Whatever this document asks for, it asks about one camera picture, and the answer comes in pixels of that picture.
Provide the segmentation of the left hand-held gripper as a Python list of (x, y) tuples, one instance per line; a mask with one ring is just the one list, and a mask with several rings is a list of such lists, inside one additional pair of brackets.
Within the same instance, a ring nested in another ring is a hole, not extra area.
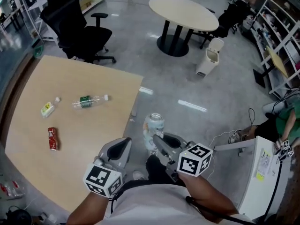
[(118, 138), (105, 144), (88, 164), (83, 177), (86, 188), (97, 195), (112, 198), (123, 185), (127, 173), (126, 164), (129, 161), (132, 139)]

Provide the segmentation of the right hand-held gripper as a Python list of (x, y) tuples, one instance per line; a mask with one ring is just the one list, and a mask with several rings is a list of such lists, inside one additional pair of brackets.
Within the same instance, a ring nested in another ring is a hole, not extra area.
[(153, 142), (162, 156), (167, 158), (166, 173), (174, 182), (179, 179), (179, 172), (198, 177), (210, 165), (213, 150), (201, 143), (187, 142), (170, 133), (165, 133), (163, 138), (154, 135)]

